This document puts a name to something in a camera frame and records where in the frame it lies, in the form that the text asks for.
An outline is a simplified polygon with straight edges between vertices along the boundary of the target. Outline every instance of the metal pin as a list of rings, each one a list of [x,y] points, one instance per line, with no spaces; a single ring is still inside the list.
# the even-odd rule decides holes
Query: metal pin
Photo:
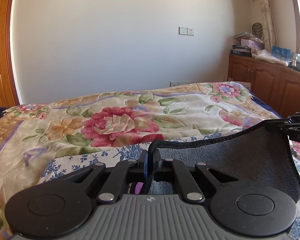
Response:
[[[198,192],[190,192],[189,194],[187,194],[187,199],[192,201],[198,201],[202,199],[202,195]]]
[[[101,193],[99,195],[99,199],[102,201],[112,201],[114,199],[114,195],[111,193]]]

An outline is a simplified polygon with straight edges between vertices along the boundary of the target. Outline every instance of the pink box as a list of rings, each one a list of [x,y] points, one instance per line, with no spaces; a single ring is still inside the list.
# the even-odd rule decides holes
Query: pink box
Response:
[[[241,39],[241,46],[246,46],[251,48],[253,54],[257,54],[258,50],[263,50],[265,45],[261,42],[251,41],[246,39]]]

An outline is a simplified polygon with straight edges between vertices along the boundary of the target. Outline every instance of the white wall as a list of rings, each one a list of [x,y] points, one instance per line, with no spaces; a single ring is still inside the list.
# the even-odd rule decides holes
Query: white wall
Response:
[[[250,4],[252,24],[256,22],[263,23],[259,0],[251,1]],[[271,0],[270,7],[278,46],[295,52],[297,36],[292,0]]]
[[[195,36],[178,35],[178,27]],[[23,103],[221,81],[249,0],[15,0],[12,46]]]

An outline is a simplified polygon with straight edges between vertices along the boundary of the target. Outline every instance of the cabinet door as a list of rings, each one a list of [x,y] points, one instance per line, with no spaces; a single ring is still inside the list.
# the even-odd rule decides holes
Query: cabinet door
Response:
[[[275,108],[282,71],[253,62],[251,70],[251,90],[267,105]]]
[[[233,81],[250,82],[249,74],[252,62],[241,58],[229,58],[228,77]]]
[[[284,118],[300,111],[300,77],[282,72],[276,109]]]

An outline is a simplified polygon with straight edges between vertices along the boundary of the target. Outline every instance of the stack of books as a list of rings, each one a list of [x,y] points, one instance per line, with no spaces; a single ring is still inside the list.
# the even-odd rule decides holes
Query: stack of books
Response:
[[[230,53],[238,56],[252,57],[251,48],[241,45],[232,45]]]

